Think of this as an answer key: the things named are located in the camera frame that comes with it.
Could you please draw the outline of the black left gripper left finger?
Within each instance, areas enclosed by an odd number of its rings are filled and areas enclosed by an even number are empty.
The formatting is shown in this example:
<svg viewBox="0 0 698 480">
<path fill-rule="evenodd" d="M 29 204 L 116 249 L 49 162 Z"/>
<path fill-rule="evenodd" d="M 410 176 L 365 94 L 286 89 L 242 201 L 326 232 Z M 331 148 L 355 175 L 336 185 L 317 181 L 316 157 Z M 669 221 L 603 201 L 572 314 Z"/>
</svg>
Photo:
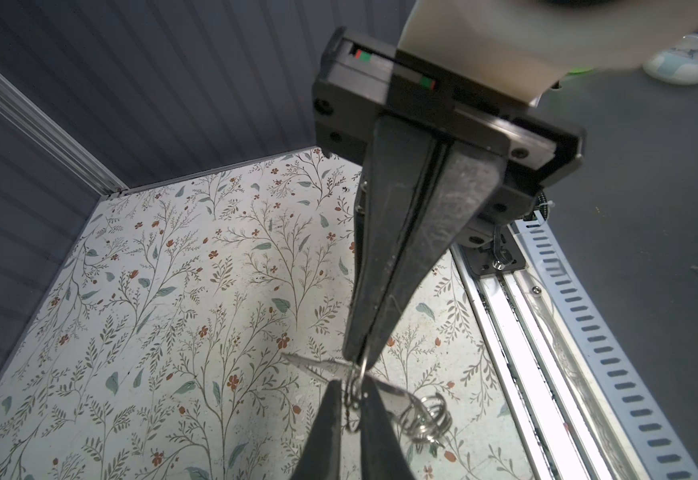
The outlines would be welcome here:
<svg viewBox="0 0 698 480">
<path fill-rule="evenodd" d="M 342 385 L 339 380 L 332 380 L 327 385 L 291 480 L 340 478 L 341 415 Z"/>
</svg>

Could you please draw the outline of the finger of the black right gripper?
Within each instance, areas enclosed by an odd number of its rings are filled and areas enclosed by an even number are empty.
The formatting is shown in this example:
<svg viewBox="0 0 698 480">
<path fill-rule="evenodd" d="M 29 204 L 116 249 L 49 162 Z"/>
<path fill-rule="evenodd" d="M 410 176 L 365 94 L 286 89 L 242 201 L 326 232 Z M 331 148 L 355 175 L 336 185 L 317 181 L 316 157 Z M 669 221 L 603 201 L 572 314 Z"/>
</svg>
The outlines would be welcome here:
<svg viewBox="0 0 698 480">
<path fill-rule="evenodd" d="M 400 118 L 384 115 L 373 128 L 358 192 L 356 284 L 343 356 L 374 364 L 424 277 L 404 256 L 429 192 L 436 139 Z"/>
<path fill-rule="evenodd" d="M 456 143 L 446 152 L 436 147 L 431 167 L 429 192 L 404 251 L 415 267 L 424 270 L 423 279 L 503 184 L 506 161 Z"/>
</svg>

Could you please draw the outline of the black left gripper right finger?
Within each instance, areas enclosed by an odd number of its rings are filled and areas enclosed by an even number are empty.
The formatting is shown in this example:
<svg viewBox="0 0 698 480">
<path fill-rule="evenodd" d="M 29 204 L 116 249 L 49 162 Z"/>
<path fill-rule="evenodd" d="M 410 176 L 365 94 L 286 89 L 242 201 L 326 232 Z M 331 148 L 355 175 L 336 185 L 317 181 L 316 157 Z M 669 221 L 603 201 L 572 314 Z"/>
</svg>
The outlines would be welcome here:
<svg viewBox="0 0 698 480">
<path fill-rule="evenodd" d="M 361 478 L 413 480 L 375 381 L 366 377 L 361 392 Z"/>
</svg>

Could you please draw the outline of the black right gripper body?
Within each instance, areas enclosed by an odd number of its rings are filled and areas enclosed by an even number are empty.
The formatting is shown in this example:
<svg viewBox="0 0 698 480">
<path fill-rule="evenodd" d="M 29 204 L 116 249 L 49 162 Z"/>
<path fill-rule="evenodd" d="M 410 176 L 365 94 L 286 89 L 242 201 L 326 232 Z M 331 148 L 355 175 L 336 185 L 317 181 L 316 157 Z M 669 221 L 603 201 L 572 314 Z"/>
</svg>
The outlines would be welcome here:
<svg viewBox="0 0 698 480">
<path fill-rule="evenodd" d="M 468 248 L 487 247 L 495 228 L 529 215 L 538 194 L 583 159 L 583 129 L 345 27 L 322 53 L 312 101 L 318 146 L 357 165 L 382 116 L 445 145 L 460 142 L 505 158 L 503 186 L 457 238 Z"/>
</svg>

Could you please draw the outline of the silver metal keyring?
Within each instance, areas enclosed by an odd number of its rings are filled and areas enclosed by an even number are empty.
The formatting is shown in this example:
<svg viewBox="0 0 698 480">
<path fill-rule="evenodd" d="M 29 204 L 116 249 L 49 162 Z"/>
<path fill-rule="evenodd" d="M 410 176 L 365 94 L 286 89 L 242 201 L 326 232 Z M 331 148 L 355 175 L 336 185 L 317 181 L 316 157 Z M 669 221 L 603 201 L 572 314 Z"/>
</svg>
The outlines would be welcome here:
<svg viewBox="0 0 698 480">
<path fill-rule="evenodd" d="M 345 430 L 349 434 L 356 434 L 360 431 L 360 419 L 352 420 L 352 415 L 357 414 L 361 409 L 363 399 L 362 385 L 367 372 L 368 352 L 364 351 L 358 363 L 353 363 L 347 374 L 345 389 L 343 394 Z"/>
</svg>

